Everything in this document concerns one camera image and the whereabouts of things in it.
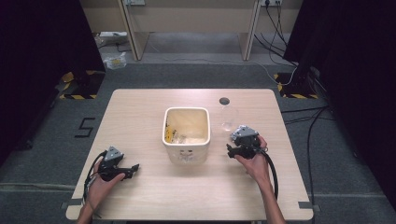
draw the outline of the white container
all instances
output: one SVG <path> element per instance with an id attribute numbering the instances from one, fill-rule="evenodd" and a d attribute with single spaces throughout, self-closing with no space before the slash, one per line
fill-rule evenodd
<path id="1" fill-rule="evenodd" d="M 171 162 L 203 163 L 210 143 L 209 112 L 202 107 L 170 107 L 163 120 L 163 144 Z"/>

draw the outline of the power outlet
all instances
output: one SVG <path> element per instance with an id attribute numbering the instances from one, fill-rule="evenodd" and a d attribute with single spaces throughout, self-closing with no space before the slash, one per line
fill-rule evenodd
<path id="1" fill-rule="evenodd" d="M 125 0 L 127 6 L 144 6 L 145 4 L 145 0 Z"/>
<path id="2" fill-rule="evenodd" d="M 268 7 L 282 6 L 282 0 L 269 0 L 270 5 Z M 265 0 L 262 0 L 262 7 L 265 7 Z"/>

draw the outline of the wooden table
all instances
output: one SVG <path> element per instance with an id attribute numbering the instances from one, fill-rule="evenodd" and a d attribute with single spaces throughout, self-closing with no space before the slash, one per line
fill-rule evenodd
<path id="1" fill-rule="evenodd" d="M 110 220 L 265 220 L 256 182 L 227 155 L 234 144 L 220 125 L 219 98 L 238 110 L 234 127 L 245 124 L 268 142 L 279 182 L 278 203 L 286 220 L 308 220 L 309 202 L 274 93 L 271 90 L 116 90 L 106 109 L 72 199 L 80 199 L 94 158 L 110 146 L 125 154 L 119 167 L 140 163 L 132 179 L 120 182 L 98 213 Z M 201 106 L 209 111 L 211 142 L 205 163 L 170 162 L 162 141 L 165 110 Z M 81 205 L 69 205 L 77 219 Z"/>

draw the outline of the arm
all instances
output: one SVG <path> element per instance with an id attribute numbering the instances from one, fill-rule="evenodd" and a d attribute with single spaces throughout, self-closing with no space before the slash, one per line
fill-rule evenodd
<path id="1" fill-rule="evenodd" d="M 261 143 L 260 147 L 266 147 L 267 143 L 265 140 L 261 136 L 258 137 Z M 286 223 L 275 198 L 273 186 L 269 176 L 268 162 L 265 157 L 262 154 L 257 154 L 251 160 L 247 160 L 239 155 L 235 155 L 235 158 L 245 166 L 247 173 L 259 185 L 268 223 Z"/>
<path id="2" fill-rule="evenodd" d="M 119 174 L 112 180 L 106 182 L 97 174 L 99 163 L 100 162 L 97 162 L 94 166 L 93 172 L 95 173 L 95 179 L 88 191 L 87 200 L 79 211 L 78 224 L 91 223 L 92 215 L 96 208 L 110 193 L 113 187 L 125 177 L 125 174 Z"/>

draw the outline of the handheld controller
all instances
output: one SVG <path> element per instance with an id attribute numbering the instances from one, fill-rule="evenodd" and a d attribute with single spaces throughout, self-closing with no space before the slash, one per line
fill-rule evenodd
<path id="1" fill-rule="evenodd" d="M 227 144 L 228 156 L 234 158 L 235 155 L 240 155 L 245 159 L 252 159 L 257 152 L 261 152 L 259 133 L 249 128 L 246 125 L 240 125 L 235 132 L 231 134 L 231 138 L 236 147 L 231 147 Z"/>
<path id="2" fill-rule="evenodd" d="M 124 173 L 125 177 L 122 179 L 132 178 L 134 172 L 139 169 L 139 164 L 131 168 L 119 168 L 118 164 L 123 159 L 124 154 L 114 147 L 110 147 L 104 159 L 100 162 L 98 174 L 105 181 L 110 181 L 117 175 Z"/>

